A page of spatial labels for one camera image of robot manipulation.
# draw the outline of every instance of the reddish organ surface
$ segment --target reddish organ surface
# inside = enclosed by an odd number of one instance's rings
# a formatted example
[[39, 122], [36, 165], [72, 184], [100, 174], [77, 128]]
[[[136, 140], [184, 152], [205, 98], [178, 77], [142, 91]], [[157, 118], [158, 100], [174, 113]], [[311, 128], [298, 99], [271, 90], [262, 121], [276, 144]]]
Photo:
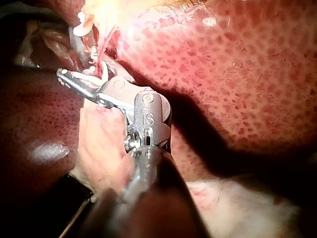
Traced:
[[294, 152], [317, 139], [313, 2], [151, 8], [116, 35], [119, 59], [156, 88], [189, 95], [229, 148]]

